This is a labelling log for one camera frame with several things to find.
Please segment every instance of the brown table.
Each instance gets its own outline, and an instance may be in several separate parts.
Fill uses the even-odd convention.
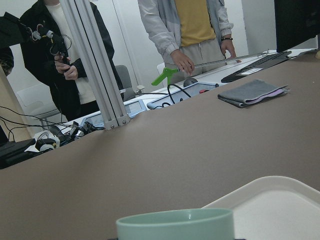
[[[320,60],[307,53],[0,172],[1,239],[106,240],[116,219],[201,208],[264,176],[320,190]],[[285,95],[247,108],[217,94],[252,79]]]

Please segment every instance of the black wristband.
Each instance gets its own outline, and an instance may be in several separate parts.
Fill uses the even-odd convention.
[[[221,41],[223,41],[223,40],[233,40],[233,38],[232,37],[222,37]]]

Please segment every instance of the light blue jacket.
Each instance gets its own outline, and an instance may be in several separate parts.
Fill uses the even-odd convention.
[[[221,37],[231,34],[224,0],[206,0],[211,25],[221,45]],[[140,16],[149,39],[165,63],[174,64],[170,54],[181,45],[180,19],[175,0],[138,0]]]

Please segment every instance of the green cup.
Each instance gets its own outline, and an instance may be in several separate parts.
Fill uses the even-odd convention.
[[[118,240],[235,240],[233,212],[196,208],[151,212],[116,221]]]

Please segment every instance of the metal rod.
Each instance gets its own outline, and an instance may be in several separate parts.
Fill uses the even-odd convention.
[[[268,54],[267,52],[260,52],[260,53],[256,53],[256,54],[246,55],[246,56],[237,56],[237,57],[233,57],[233,58],[227,58],[227,59],[223,59],[223,60],[211,61],[211,62],[207,62],[207,63],[194,65],[194,67],[199,68],[199,67],[204,67],[204,66],[211,65],[211,64],[227,63],[227,62],[231,62],[231,61],[238,60],[238,59],[246,59],[246,58],[257,57],[260,55],[267,55],[267,54]]]

